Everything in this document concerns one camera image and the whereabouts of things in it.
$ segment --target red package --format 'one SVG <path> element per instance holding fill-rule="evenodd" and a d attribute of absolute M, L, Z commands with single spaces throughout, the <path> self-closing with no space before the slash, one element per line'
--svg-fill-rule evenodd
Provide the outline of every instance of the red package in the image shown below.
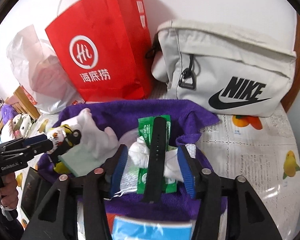
<path fill-rule="evenodd" d="M 80 0 L 47 28 L 64 70 L 85 101 L 147 98 L 151 39 L 143 0 Z"/>

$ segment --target purple towel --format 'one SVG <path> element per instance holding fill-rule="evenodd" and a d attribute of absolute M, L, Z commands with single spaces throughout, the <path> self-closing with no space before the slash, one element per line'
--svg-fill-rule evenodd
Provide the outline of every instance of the purple towel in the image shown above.
<path fill-rule="evenodd" d="M 123 100 L 98 104 L 79 104 L 69 106 L 59 115 L 57 127 L 62 121 L 77 116 L 89 108 L 93 120 L 100 130 L 110 126 L 118 138 L 138 127 L 138 118 L 169 114 L 171 117 L 170 145 L 195 143 L 199 140 L 200 129 L 219 121 L 218 117 L 189 100 Z M 204 168 L 212 169 L 207 158 L 197 149 L 196 158 Z M 50 182 L 58 178 L 52 165 L 44 154 L 38 162 L 39 173 Z M 106 212 L 125 215 L 137 219 L 157 221 L 189 221 L 196 219 L 200 201 L 186 194 L 182 183 L 174 194 L 162 194 L 162 202 L 146 204 L 140 202 L 142 195 L 126 194 L 111 201 L 105 201 Z M 226 199 L 222 200 L 222 212 L 226 209 Z"/>

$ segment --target silver screw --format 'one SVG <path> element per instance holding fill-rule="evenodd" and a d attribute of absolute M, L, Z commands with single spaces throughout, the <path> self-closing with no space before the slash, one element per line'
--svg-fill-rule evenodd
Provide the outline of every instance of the silver screw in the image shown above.
<path fill-rule="evenodd" d="M 238 180 L 239 182 L 246 182 L 246 178 L 245 178 L 244 176 L 238 176 L 238 177 L 237 177 L 237 180 Z"/>
<path fill-rule="evenodd" d="M 102 174 L 103 168 L 96 168 L 93 172 L 94 172 L 94 174 Z"/>
<path fill-rule="evenodd" d="M 60 181 L 65 181 L 65 180 L 67 180 L 68 179 L 68 175 L 66 175 L 66 174 L 63 174 L 63 175 L 61 175 L 60 177 L 59 177 L 59 180 Z"/>
<path fill-rule="evenodd" d="M 211 174 L 211 170 L 208 169 L 208 168 L 202 169 L 201 172 L 202 172 L 203 174 L 205 174 L 205 175 L 210 175 L 210 174 Z"/>

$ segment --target person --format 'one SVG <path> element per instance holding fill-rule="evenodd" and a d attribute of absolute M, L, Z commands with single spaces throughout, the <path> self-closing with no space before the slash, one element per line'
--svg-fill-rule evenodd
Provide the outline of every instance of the person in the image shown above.
<path fill-rule="evenodd" d="M 0 198 L 1 204 L 4 207 L 8 207 L 10 209 L 15 209 L 18 205 L 18 191 L 17 191 L 17 180 L 15 173 L 10 173 L 3 177 L 3 182 L 5 186 L 0 188 Z"/>

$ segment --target white circular logo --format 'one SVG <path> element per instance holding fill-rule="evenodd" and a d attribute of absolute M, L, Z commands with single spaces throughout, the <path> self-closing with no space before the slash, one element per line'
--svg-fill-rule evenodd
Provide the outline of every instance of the white circular logo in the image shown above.
<path fill-rule="evenodd" d="M 92 69 L 98 63 L 97 47 L 86 36 L 75 36 L 70 42 L 69 52 L 74 63 L 81 68 Z"/>

